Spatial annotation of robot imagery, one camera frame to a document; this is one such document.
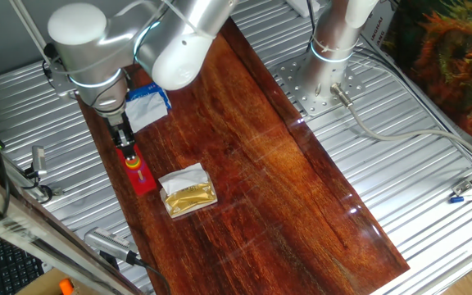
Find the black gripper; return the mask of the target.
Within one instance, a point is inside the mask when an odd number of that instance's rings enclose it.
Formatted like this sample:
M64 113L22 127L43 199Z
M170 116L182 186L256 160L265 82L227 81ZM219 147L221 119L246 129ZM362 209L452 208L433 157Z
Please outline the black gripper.
M137 157L134 149L134 132L125 113L111 118L111 137L116 147L121 150L124 159L132 161Z

